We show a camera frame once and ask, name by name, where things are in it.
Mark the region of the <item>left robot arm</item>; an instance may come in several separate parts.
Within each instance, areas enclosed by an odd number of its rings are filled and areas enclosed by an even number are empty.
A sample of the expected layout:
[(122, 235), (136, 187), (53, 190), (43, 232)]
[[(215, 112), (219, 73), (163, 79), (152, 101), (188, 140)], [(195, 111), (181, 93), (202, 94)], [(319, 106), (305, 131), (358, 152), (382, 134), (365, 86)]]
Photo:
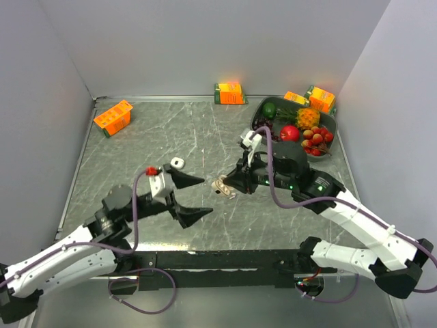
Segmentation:
[[(138, 195), (142, 176), (148, 177), (150, 192)], [(101, 208), (65, 238), (19, 263), (2, 264), (3, 323), (15, 323), (32, 314), (39, 300), (54, 290), (100, 275), (131, 272), (139, 245), (139, 220), (168, 212), (182, 228), (191, 227), (213, 210), (180, 205), (175, 190), (204, 181), (170, 164), (148, 167), (135, 177), (133, 186), (113, 186)]]

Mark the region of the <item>white earbud charging case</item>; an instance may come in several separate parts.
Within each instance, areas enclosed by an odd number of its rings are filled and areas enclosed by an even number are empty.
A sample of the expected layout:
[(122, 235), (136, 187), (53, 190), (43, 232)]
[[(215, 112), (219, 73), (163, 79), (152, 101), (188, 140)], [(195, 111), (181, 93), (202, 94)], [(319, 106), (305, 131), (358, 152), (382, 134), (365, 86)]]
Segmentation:
[(170, 164), (175, 169), (183, 169), (185, 166), (185, 160), (175, 156), (171, 159)]

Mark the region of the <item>pink earbud charging case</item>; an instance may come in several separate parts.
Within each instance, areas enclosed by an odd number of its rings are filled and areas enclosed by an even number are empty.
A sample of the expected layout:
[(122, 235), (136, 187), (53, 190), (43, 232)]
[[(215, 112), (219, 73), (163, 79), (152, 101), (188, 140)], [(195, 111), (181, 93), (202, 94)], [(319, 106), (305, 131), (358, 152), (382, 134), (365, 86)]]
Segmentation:
[(226, 177), (226, 175), (220, 175), (212, 182), (211, 187), (217, 195), (223, 195), (232, 200), (236, 197), (236, 192), (233, 187), (230, 187), (224, 183), (224, 179)]

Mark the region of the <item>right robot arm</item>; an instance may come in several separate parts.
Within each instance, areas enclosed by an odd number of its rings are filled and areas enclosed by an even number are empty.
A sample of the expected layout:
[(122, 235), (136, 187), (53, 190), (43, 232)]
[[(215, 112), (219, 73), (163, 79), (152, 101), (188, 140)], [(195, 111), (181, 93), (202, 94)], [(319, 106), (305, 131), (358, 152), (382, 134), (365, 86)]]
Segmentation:
[(385, 293), (407, 299), (416, 291), (423, 265), (434, 248), (427, 239), (413, 239), (397, 231), (365, 208), (330, 174), (310, 167), (306, 152), (294, 142), (273, 143), (262, 161), (259, 142), (240, 142), (242, 158), (227, 175), (225, 184), (252, 194), (260, 185), (290, 191), (292, 208), (305, 207), (331, 220), (358, 239), (364, 248), (334, 245), (309, 237), (300, 245), (299, 267), (314, 272), (318, 267), (349, 271), (373, 280)]

